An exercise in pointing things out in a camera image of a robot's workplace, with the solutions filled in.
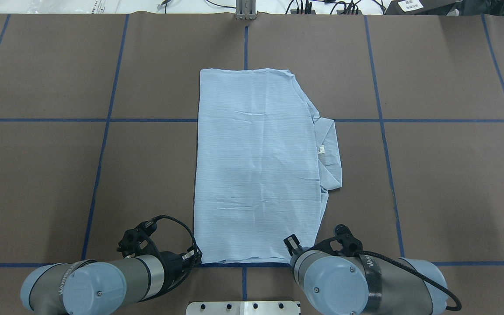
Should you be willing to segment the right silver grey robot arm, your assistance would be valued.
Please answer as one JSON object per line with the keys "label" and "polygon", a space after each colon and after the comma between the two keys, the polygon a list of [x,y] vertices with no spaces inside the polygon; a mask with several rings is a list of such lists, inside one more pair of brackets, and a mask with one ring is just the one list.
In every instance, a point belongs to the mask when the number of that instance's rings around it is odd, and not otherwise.
{"label": "right silver grey robot arm", "polygon": [[440,315],[448,285],[435,264],[363,251],[350,233],[304,248],[284,239],[290,269],[310,305],[324,315]]}

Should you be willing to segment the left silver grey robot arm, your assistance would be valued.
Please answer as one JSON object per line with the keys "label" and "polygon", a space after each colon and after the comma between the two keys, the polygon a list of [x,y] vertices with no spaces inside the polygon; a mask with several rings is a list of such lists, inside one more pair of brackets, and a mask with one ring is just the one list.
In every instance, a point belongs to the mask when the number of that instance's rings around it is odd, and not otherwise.
{"label": "left silver grey robot arm", "polygon": [[166,295],[201,263],[201,256],[191,247],[180,255],[162,251],[110,262],[87,259],[46,265],[26,277],[20,301],[37,315],[109,315]]}

